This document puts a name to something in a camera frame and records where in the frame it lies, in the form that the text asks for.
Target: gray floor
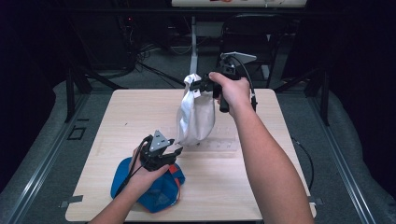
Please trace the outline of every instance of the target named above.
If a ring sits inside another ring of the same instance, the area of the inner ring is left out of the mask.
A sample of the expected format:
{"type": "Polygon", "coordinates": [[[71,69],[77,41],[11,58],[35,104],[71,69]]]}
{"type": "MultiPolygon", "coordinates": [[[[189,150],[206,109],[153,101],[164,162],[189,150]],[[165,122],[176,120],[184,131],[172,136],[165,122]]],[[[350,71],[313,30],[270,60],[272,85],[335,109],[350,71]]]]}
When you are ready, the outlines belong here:
{"type": "MultiPolygon", "coordinates": [[[[199,74],[209,72],[215,66],[214,52],[216,49],[212,47],[200,48],[199,74]]],[[[282,83],[279,77],[282,64],[286,59],[287,54],[278,57],[275,78],[271,87],[282,83]]],[[[168,75],[183,79],[190,71],[190,54],[176,54],[172,51],[155,49],[150,52],[150,56],[144,63],[168,75]]],[[[132,89],[174,88],[160,77],[148,71],[142,71],[140,67],[127,76],[111,80],[132,89]]],[[[258,86],[263,86],[260,77],[255,77],[255,80],[258,86]]],[[[65,83],[61,83],[54,89],[57,93],[57,102],[49,120],[26,155],[20,169],[0,195],[0,223],[7,223],[9,220],[12,220],[11,223],[14,221],[18,223],[68,223],[64,218],[66,208],[59,207],[59,205],[73,195],[111,96],[111,90],[108,87],[96,80],[91,80],[91,83],[94,87],[92,94],[80,95],[77,91],[78,104],[81,104],[81,107],[69,124],[64,124],[66,118],[65,83]],[[67,140],[73,127],[85,129],[80,140],[67,140]],[[57,139],[60,133],[64,133],[64,137],[57,139]],[[51,154],[55,147],[57,153],[51,154]],[[32,177],[37,174],[37,167],[42,167],[43,161],[47,161],[49,156],[53,159],[53,163],[49,165],[49,171],[41,176],[43,182],[31,182],[32,177]],[[35,190],[29,191],[29,188],[26,188],[30,184],[34,184],[35,190]],[[30,198],[26,199],[22,197],[23,195],[29,195],[30,198]]],[[[362,223],[360,213],[351,200],[346,182],[334,162],[332,144],[323,132],[321,121],[317,118],[318,111],[313,106],[317,103],[317,99],[305,98],[301,91],[303,86],[279,93],[277,98],[290,136],[302,144],[314,163],[315,176],[311,193],[324,201],[323,205],[317,206],[316,222],[362,223]]],[[[346,163],[373,215],[373,220],[376,223],[396,223],[396,203],[370,177],[361,159],[359,137],[343,107],[332,94],[329,121],[331,124],[329,129],[342,150],[346,163]]],[[[306,181],[309,183],[313,171],[308,157],[300,146],[295,145],[295,149],[306,181]]]]}

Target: forearm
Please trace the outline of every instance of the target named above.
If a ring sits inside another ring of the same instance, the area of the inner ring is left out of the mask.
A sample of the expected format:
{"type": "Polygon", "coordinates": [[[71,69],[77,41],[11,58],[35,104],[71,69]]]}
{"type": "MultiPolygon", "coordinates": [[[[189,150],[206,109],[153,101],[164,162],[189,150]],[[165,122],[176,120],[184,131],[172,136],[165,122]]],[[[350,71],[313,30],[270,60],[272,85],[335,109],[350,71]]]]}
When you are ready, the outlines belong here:
{"type": "Polygon", "coordinates": [[[138,190],[127,186],[102,212],[90,223],[123,223],[131,207],[140,197],[138,190]]]}
{"type": "Polygon", "coordinates": [[[303,183],[289,157],[248,106],[235,109],[247,177],[265,223],[313,223],[303,183]]]}

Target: black handle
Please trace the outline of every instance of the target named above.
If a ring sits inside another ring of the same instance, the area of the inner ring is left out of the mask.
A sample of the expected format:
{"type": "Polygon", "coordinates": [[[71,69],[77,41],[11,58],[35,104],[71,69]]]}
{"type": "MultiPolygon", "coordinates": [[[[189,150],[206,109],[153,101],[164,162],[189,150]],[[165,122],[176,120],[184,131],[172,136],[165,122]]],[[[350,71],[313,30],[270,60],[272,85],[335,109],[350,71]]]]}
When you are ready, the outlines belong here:
{"type": "Polygon", "coordinates": [[[223,113],[228,113],[230,111],[230,106],[223,96],[220,98],[220,111],[223,113]]]}

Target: gray carpet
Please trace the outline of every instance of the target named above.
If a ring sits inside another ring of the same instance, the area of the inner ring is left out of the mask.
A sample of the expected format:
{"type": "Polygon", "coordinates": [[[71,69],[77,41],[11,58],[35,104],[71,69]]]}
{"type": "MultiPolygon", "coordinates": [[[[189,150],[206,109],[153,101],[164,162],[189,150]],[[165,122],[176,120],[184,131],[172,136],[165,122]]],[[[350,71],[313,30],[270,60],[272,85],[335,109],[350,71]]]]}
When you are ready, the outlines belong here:
{"type": "MultiPolygon", "coordinates": [[[[198,73],[209,72],[215,66],[216,55],[212,48],[200,48],[198,73]]],[[[179,55],[163,50],[154,50],[144,61],[168,75],[182,79],[190,71],[190,54],[179,55]]],[[[160,77],[137,67],[131,74],[111,79],[121,86],[133,89],[168,89],[182,88],[169,81],[166,83],[160,77]]],[[[80,140],[64,139],[55,163],[46,176],[44,183],[35,199],[21,216],[21,223],[67,223],[64,218],[66,209],[60,208],[63,200],[73,195],[74,188],[84,162],[88,156],[93,139],[105,113],[111,90],[96,80],[91,80],[94,91],[88,96],[86,104],[76,117],[76,128],[85,128],[80,140]]],[[[48,123],[37,137],[20,169],[0,195],[1,219],[6,223],[18,203],[23,189],[28,184],[35,168],[44,160],[51,150],[55,136],[64,126],[66,118],[65,85],[61,83],[55,91],[57,103],[48,123]]],[[[320,129],[315,111],[300,91],[280,93],[277,95],[290,135],[297,139],[312,157],[315,176],[311,193],[321,198],[325,204],[318,205],[317,223],[361,223],[358,213],[352,203],[344,182],[335,166],[331,149],[325,134],[320,129]]],[[[331,94],[329,122],[343,154],[349,164],[365,196],[367,203],[377,223],[396,223],[395,202],[370,177],[367,168],[361,160],[361,145],[359,137],[353,128],[347,114],[331,94]]],[[[311,181],[312,169],[304,151],[295,145],[296,152],[303,167],[306,181],[311,181]]]]}

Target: blue fabric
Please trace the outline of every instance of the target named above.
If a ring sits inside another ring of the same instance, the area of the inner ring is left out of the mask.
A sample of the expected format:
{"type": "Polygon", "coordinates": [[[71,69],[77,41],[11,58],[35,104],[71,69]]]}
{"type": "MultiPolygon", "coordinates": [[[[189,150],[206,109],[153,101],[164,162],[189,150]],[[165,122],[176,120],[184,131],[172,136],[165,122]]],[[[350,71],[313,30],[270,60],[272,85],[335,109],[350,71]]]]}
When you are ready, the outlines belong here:
{"type": "MultiPolygon", "coordinates": [[[[129,163],[132,157],[123,160],[114,175],[113,183],[111,185],[110,195],[115,198],[117,189],[120,184],[124,181],[125,177],[129,172],[129,163]]],[[[151,187],[144,193],[137,201],[145,206],[151,213],[159,212],[164,208],[177,202],[177,195],[179,188],[175,181],[178,178],[180,185],[185,181],[185,176],[181,171],[180,167],[175,164],[177,171],[171,174],[167,171],[165,174],[160,176],[151,187]]]]}

